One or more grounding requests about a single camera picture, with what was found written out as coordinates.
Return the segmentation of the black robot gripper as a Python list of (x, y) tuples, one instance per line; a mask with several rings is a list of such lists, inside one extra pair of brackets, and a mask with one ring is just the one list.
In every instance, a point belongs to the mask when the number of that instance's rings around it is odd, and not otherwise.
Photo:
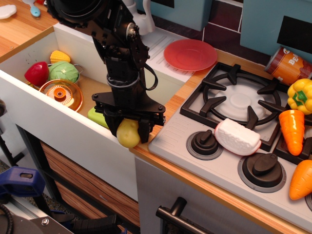
[(119, 125), (128, 118), (138, 121), (141, 143), (148, 142), (154, 125), (165, 123), (165, 107), (147, 95), (139, 75), (125, 79), (108, 75), (107, 83), (111, 91), (95, 93), (92, 100), (96, 103), (96, 111), (104, 115), (112, 135), (117, 137)]

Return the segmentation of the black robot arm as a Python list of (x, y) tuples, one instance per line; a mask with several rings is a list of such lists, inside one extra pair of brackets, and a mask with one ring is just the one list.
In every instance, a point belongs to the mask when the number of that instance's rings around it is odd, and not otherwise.
[(129, 9), (120, 0), (49, 0), (47, 7), (59, 23), (92, 37), (111, 87), (92, 99), (111, 133), (116, 135), (122, 121), (131, 119), (138, 122), (141, 142), (147, 142), (153, 127), (164, 125), (165, 107), (147, 94), (149, 48)]

